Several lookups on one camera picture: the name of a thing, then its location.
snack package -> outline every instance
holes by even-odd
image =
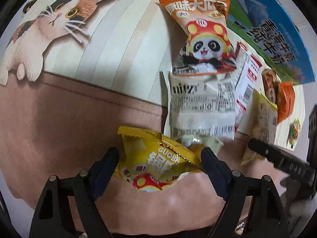
[[[178,142],[146,129],[120,126],[125,153],[114,176],[128,180],[138,190],[163,190],[182,173],[202,169],[199,156]]]
[[[264,92],[267,99],[276,104],[277,102],[277,76],[275,70],[268,69],[262,72],[262,80],[264,86]]]
[[[200,158],[200,152],[209,147],[215,155],[218,155],[223,143],[217,138],[202,137],[199,135],[184,135],[182,145],[194,152]]]
[[[236,69],[226,25],[230,0],[159,2],[188,35],[173,66],[175,75],[212,75]]]
[[[277,124],[293,113],[295,103],[295,91],[291,82],[278,84],[277,95]]]
[[[287,141],[291,144],[291,149],[294,147],[299,134],[301,131],[301,124],[298,119],[296,119],[289,127]]]
[[[247,110],[252,92],[256,84],[257,75],[262,64],[248,51],[247,47],[239,42],[236,50],[237,70],[231,73],[231,78],[236,84],[236,123],[235,130],[238,129],[242,116]]]
[[[257,105],[257,109],[254,108],[256,119],[253,124],[251,138],[274,145],[277,126],[277,105],[270,102],[265,95],[259,94],[256,90],[253,92],[253,104]],[[241,165],[246,165],[254,159],[264,160],[265,158],[247,147]]]
[[[184,135],[234,139],[235,96],[231,80],[200,81],[164,75],[168,87],[165,134],[180,141]]]

orange package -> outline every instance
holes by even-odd
[[[277,124],[293,113],[295,92],[291,82],[278,84],[277,95]]]
[[[230,0],[159,2],[188,35],[173,66],[174,75],[212,75],[236,69],[226,25]]]

white snack bag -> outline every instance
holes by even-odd
[[[164,135],[174,140],[197,134],[234,139],[235,95],[230,79],[199,78],[164,73],[168,89],[168,116]]]

cat illustration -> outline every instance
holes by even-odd
[[[56,0],[47,6],[35,20],[21,24],[14,32],[0,65],[0,84],[6,85],[8,71],[16,70],[18,80],[25,76],[35,81],[43,68],[43,52],[56,38],[72,35],[82,43],[80,28],[96,11],[99,4],[113,0]]]

guoba snack bag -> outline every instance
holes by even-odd
[[[121,126],[125,154],[115,176],[128,180],[138,190],[163,190],[182,173],[201,169],[199,156],[178,142],[146,129]]]
[[[236,69],[226,18],[230,0],[159,0],[188,35],[173,74],[196,76]]]

